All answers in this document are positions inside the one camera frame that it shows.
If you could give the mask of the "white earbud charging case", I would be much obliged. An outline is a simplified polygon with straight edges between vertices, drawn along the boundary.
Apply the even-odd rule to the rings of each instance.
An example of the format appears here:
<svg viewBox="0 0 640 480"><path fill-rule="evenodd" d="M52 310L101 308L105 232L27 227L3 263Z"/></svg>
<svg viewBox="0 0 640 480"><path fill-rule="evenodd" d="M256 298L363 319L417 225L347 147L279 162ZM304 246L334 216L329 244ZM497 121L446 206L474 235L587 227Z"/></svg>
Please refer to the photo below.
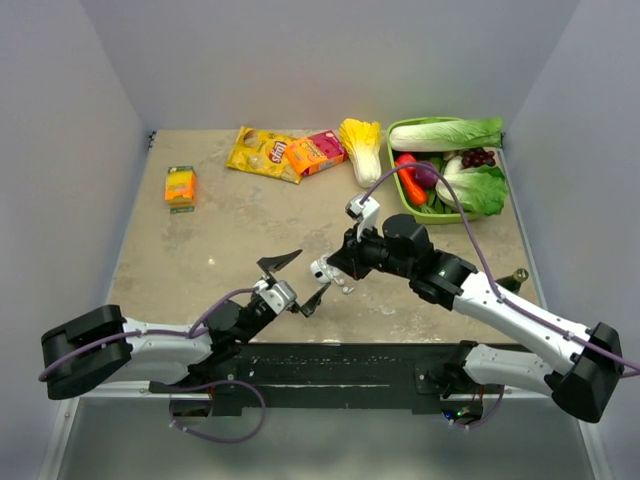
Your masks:
<svg viewBox="0 0 640 480"><path fill-rule="evenodd" d="M326 257L323 256L314 260L309 266L312 276L321 284L335 283L338 286L344 286L345 280L341 277L341 272L330 266Z"/></svg>

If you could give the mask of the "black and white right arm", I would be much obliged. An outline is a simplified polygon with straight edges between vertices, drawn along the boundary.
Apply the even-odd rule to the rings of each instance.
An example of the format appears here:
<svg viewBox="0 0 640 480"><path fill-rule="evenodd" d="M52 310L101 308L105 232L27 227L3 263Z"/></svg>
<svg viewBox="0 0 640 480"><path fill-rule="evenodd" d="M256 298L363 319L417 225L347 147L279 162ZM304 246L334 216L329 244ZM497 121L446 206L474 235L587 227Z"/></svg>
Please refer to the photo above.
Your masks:
<svg viewBox="0 0 640 480"><path fill-rule="evenodd" d="M387 218L381 229L348 229L327 262L354 280L373 270L401 277L422 300L479 320L521 345L515 351L461 342L430 374L443 388L466 393L476 385L516 387L597 423L622 377L616 329L569 321L493 286L473 264L436 249L426 228L408 214Z"/></svg>

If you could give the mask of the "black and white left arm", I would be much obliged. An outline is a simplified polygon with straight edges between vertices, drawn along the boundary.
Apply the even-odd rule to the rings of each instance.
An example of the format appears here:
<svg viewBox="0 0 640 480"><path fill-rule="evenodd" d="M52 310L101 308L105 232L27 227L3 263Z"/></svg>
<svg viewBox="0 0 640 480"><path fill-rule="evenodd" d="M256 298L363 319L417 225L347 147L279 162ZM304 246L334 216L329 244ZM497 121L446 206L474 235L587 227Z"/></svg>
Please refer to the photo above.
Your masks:
<svg viewBox="0 0 640 480"><path fill-rule="evenodd" d="M190 326L137 321L109 304L55 327L41 337L44 369L38 379L51 400L132 381L196 392L207 372L238 355L281 314L315 313L327 284L300 303L289 283L275 277L299 254L259 259L262 275L253 286L229 292Z"/></svg>

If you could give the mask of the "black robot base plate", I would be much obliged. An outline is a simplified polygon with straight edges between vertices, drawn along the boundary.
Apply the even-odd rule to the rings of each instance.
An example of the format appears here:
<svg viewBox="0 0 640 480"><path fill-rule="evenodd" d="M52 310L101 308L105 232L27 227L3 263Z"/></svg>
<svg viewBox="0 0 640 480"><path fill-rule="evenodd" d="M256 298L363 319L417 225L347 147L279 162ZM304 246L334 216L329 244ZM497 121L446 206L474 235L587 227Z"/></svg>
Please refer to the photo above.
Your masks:
<svg viewBox="0 0 640 480"><path fill-rule="evenodd" d="M266 406L308 409L388 409L438 414L460 408L479 393L496 394L462 377L444 380L455 344L251 343L237 356L192 368L174 387L153 382L153 394L169 394L179 413L208 401L198 413L238 416Z"/></svg>

